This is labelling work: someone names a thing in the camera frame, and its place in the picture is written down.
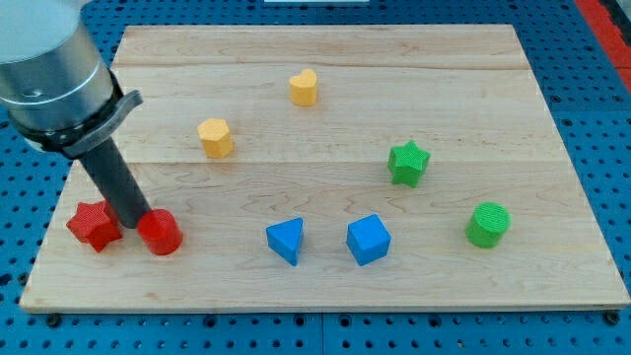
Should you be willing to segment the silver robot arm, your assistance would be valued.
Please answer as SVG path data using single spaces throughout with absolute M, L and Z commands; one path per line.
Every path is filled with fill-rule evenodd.
M 81 16 L 87 0 L 1 0 L 1 103 L 40 151 L 76 159 L 142 103 L 124 94 Z

